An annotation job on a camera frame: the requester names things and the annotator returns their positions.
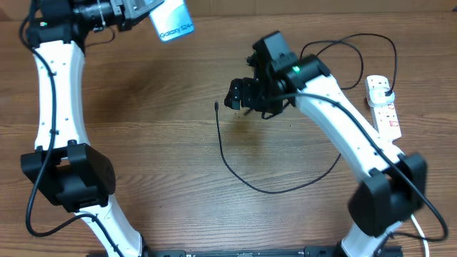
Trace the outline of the smartphone with blue screen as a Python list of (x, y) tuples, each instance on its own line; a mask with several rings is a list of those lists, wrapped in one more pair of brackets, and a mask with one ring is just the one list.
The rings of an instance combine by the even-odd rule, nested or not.
[(194, 23), (185, 0), (164, 0), (149, 13), (158, 38), (162, 42), (170, 42), (192, 34)]

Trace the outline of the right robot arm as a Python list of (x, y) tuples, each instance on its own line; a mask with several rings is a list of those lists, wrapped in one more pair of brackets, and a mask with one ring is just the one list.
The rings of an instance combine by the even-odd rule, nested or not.
[(350, 103), (330, 69), (315, 55), (297, 56), (276, 31), (253, 45), (251, 78), (234, 79), (227, 107), (264, 119), (292, 105), (328, 136), (358, 181), (348, 204), (353, 225), (335, 246), (308, 246), (307, 256), (400, 256), (387, 241), (426, 204), (427, 164), (380, 135)]

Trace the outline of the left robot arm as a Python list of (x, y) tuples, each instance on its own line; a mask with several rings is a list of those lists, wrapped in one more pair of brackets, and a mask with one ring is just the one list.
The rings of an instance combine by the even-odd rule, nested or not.
[(21, 157), (32, 182), (30, 199), (43, 195), (84, 221), (106, 256), (151, 256), (116, 200), (111, 161), (86, 134), (82, 102), (85, 40), (91, 31), (128, 31), (157, 1), (33, 1), (19, 36), (39, 74), (39, 128), (34, 150)]

